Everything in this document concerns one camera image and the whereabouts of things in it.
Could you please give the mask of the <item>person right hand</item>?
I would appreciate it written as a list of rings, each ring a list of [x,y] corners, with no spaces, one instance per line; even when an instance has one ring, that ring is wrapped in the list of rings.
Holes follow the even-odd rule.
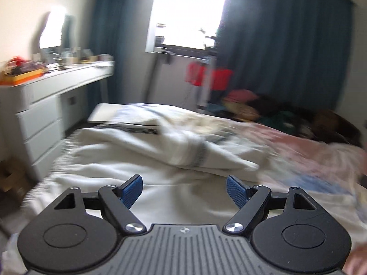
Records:
[[[347,275],[367,275],[367,245],[356,247],[348,256],[343,267]]]

